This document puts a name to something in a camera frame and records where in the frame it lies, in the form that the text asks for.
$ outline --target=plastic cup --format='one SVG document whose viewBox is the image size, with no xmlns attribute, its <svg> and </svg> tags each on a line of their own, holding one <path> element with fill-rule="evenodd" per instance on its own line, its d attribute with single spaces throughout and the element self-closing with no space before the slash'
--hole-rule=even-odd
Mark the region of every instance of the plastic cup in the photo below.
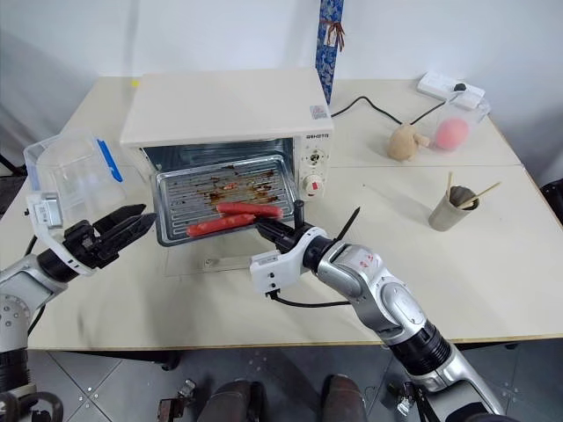
<svg viewBox="0 0 563 422">
<path fill-rule="evenodd" d="M 458 102 L 460 96 L 463 95 L 466 94 L 457 94 L 441 107 L 432 147 L 448 151 L 459 148 L 491 110 L 490 105 L 484 99 L 473 109 L 463 107 Z"/>
</svg>

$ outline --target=oven tray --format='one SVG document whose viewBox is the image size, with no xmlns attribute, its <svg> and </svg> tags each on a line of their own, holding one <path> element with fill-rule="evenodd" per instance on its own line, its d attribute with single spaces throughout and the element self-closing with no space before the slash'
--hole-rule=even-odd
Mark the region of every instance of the oven tray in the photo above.
<svg viewBox="0 0 563 422">
<path fill-rule="evenodd" d="M 187 226 L 220 217 L 219 202 L 276 205 L 283 209 L 283 220 L 290 220 L 296 200 L 295 183 L 279 154 L 158 173 L 152 188 L 157 238 L 163 246 L 253 227 L 190 237 Z"/>
</svg>

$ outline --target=power strip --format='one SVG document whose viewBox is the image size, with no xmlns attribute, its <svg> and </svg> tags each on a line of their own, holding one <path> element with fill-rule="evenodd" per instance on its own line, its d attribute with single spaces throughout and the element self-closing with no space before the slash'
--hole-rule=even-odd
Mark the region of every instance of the power strip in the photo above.
<svg viewBox="0 0 563 422">
<path fill-rule="evenodd" d="M 459 94 L 453 102 L 471 110 L 477 107 L 485 96 L 485 90 L 456 80 L 453 77 L 441 75 L 436 72 L 428 72 L 419 81 L 417 89 L 435 98 L 448 99 L 457 84 L 464 84 L 465 91 Z"/>
</svg>

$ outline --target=white wall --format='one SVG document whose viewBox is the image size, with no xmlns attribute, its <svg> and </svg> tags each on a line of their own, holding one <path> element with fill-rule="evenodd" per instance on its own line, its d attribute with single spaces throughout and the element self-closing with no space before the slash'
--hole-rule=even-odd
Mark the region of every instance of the white wall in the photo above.
<svg viewBox="0 0 563 422">
<path fill-rule="evenodd" d="M 58 132 L 98 75 L 312 65 L 318 3 L 3 0 L 0 151 Z M 563 177 L 562 16 L 560 0 L 347 0 L 336 77 L 466 77 L 543 184 Z"/>
</svg>

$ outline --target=oven control knob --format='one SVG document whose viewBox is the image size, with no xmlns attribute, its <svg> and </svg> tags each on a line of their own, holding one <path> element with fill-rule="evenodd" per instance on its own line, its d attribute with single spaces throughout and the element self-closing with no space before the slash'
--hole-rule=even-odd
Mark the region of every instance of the oven control knob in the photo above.
<svg viewBox="0 0 563 422">
<path fill-rule="evenodd" d="M 311 174 L 303 180 L 303 189 L 307 196 L 317 196 L 325 190 L 325 182 L 317 174 Z"/>
</svg>

